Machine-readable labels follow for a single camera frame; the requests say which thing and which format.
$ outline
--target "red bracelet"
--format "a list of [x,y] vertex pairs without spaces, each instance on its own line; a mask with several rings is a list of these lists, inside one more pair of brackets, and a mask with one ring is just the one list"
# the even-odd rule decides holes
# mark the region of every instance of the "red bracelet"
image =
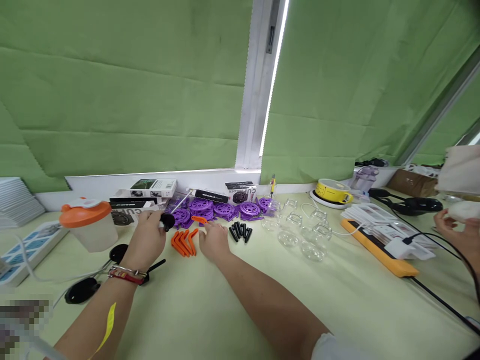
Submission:
[[117,278],[117,279],[123,279],[123,280],[127,280],[131,283],[135,283],[137,285],[142,285],[143,282],[144,282],[144,278],[137,278],[137,277],[133,277],[131,276],[128,272],[126,271],[122,271],[122,270],[119,270],[119,269],[112,269],[110,270],[110,272],[108,273],[108,277],[109,278]]

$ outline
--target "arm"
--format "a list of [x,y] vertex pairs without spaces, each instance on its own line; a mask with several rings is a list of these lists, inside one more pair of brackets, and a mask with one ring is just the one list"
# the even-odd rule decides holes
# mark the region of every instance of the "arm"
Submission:
[[255,325],[285,359],[310,360],[327,327],[291,292],[230,252],[227,228],[206,224],[200,249],[225,276]]
[[455,231],[455,220],[446,217],[448,209],[440,211],[433,218],[436,229],[456,247],[473,267],[475,274],[480,278],[480,219],[470,218],[465,222],[463,231]]
[[[159,229],[161,211],[144,211],[120,265],[146,272],[160,256],[166,235]],[[56,343],[55,348],[69,360],[112,359],[124,333],[137,285],[119,278],[109,278],[96,292],[78,318]],[[110,307],[115,306],[115,320],[108,340],[95,353],[107,329]]]

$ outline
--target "yellow container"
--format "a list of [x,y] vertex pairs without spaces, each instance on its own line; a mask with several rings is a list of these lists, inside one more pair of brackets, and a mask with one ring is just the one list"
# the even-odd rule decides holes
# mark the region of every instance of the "yellow container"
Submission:
[[350,186],[330,179],[318,180],[315,193],[331,203],[348,204],[354,199],[350,193]]

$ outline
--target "orange plastic part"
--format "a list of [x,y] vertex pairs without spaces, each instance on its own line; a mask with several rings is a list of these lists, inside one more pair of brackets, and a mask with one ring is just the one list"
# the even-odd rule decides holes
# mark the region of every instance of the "orange plastic part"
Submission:
[[177,231],[177,232],[175,233],[175,235],[173,235],[173,237],[171,238],[171,245],[173,246],[173,248],[174,248],[175,250],[178,251],[178,253],[179,253],[180,255],[182,255],[183,257],[185,257],[184,251],[177,245],[177,243],[176,243],[176,241],[175,241],[176,238],[179,236],[179,234],[180,234],[180,232]]
[[195,235],[197,235],[198,232],[199,230],[195,229],[190,233],[190,236],[188,237],[188,242],[190,243],[191,250],[193,251],[193,256],[197,256],[197,250],[195,249],[195,245],[192,239]]
[[102,220],[104,217],[109,216],[112,212],[112,207],[106,201],[102,201],[95,207],[83,208],[83,207],[70,207],[65,204],[61,207],[61,212],[58,219],[60,224],[68,229],[80,228],[87,226]]
[[197,222],[199,222],[199,223],[201,223],[201,224],[204,224],[204,225],[205,225],[206,223],[208,223],[207,219],[204,218],[204,217],[201,217],[201,216],[192,216],[191,219],[192,219],[193,221],[197,221]]
[[176,244],[182,249],[182,251],[185,253],[186,257],[190,257],[190,252],[184,247],[184,244],[182,243],[182,238],[184,236],[184,232],[182,231],[180,235],[178,235],[175,239]]
[[183,233],[182,237],[180,238],[180,241],[183,244],[183,246],[185,247],[185,249],[187,249],[187,251],[190,253],[190,255],[193,256],[194,252],[192,251],[192,249],[190,249],[189,244],[186,242],[186,239],[187,239],[187,236],[189,235],[189,232],[190,232],[190,230],[185,231],[185,233]]

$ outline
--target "brown cardboard box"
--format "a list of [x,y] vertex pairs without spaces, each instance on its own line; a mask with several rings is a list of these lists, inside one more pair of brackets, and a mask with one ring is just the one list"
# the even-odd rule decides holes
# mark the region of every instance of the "brown cardboard box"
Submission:
[[436,178],[398,169],[386,187],[414,198],[426,198],[437,194],[435,185]]

